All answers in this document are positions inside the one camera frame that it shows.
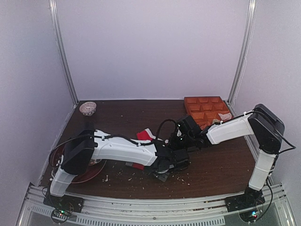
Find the red white underwear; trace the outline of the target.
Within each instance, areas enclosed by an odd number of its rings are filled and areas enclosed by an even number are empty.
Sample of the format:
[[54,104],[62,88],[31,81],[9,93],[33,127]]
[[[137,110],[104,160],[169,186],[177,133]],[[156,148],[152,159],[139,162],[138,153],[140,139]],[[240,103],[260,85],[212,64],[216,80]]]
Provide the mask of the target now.
[[[143,130],[136,134],[139,140],[154,140],[156,137],[152,134],[149,128]],[[126,162],[126,166],[132,167],[139,170],[144,170],[144,166],[142,164],[134,163],[134,162]]]

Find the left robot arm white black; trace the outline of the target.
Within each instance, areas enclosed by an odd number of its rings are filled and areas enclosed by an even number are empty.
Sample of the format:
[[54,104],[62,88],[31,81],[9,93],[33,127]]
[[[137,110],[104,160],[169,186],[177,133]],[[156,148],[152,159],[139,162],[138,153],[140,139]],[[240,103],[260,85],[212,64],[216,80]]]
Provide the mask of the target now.
[[90,127],[63,143],[64,150],[49,192],[63,197],[76,176],[86,172],[93,160],[115,160],[143,165],[151,173],[164,174],[175,166],[174,157],[164,140],[150,129],[142,131],[147,140],[107,134]]

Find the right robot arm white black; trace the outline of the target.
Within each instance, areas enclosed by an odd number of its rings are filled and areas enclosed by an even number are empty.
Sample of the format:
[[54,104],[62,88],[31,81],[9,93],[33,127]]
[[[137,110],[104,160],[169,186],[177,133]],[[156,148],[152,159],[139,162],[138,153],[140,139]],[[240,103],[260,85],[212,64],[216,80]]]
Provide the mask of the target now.
[[177,121],[168,146],[174,150],[190,147],[201,149],[254,135],[259,145],[259,155],[248,188],[260,191],[276,165],[284,130],[284,123],[265,105],[258,104],[243,115],[226,122],[214,123],[204,129],[200,128],[192,116],[187,115]]

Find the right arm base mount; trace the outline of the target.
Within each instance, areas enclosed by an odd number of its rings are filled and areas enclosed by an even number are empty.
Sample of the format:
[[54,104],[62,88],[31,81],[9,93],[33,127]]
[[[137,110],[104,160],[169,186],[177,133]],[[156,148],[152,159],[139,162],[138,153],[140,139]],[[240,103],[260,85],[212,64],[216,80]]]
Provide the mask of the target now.
[[225,205],[228,212],[244,210],[265,203],[262,190],[246,187],[243,194],[226,197]]

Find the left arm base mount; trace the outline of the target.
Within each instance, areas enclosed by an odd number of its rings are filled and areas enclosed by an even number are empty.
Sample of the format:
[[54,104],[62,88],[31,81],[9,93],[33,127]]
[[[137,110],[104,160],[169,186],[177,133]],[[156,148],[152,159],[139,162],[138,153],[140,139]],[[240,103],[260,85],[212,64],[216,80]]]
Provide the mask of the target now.
[[47,193],[43,200],[43,204],[59,210],[81,213],[84,205],[84,199],[70,195],[57,197]]

